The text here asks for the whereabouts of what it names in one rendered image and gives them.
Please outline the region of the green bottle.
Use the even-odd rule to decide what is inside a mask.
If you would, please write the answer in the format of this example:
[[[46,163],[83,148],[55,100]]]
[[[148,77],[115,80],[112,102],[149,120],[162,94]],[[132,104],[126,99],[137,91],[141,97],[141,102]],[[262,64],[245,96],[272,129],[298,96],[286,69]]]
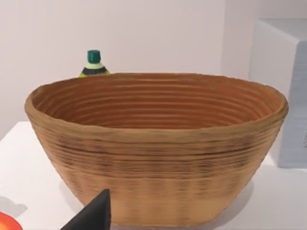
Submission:
[[[99,50],[87,51],[87,64],[79,75],[79,78],[91,75],[108,75],[110,72],[101,62],[101,55]]]

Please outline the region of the brown woven basket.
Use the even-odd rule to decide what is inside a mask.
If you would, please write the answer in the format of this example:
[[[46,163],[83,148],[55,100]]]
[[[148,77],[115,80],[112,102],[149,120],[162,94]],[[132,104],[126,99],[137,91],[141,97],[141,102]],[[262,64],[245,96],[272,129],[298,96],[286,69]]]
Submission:
[[[108,188],[116,224],[194,226],[246,187],[289,106],[277,89],[242,79],[115,73],[39,86],[24,109],[82,204]]]

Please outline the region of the red and yellow apple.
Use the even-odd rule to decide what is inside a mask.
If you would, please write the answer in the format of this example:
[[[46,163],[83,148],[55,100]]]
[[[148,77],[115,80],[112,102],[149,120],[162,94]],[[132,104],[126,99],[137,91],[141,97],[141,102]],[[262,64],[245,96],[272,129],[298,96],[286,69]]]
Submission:
[[[14,218],[0,212],[0,230],[23,230],[23,228]]]

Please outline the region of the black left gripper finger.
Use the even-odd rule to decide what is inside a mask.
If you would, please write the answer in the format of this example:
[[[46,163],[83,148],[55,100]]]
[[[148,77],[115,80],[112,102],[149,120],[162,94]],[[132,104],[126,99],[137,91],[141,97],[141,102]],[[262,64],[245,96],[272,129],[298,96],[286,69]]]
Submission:
[[[104,189],[60,230],[110,230],[110,190]]]

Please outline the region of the white box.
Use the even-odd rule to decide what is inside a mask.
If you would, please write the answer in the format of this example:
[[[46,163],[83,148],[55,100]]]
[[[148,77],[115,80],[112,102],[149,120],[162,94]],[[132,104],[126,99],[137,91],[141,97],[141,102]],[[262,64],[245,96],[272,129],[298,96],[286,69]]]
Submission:
[[[282,168],[307,169],[307,18],[255,23],[249,80],[276,88],[288,100],[272,158]]]

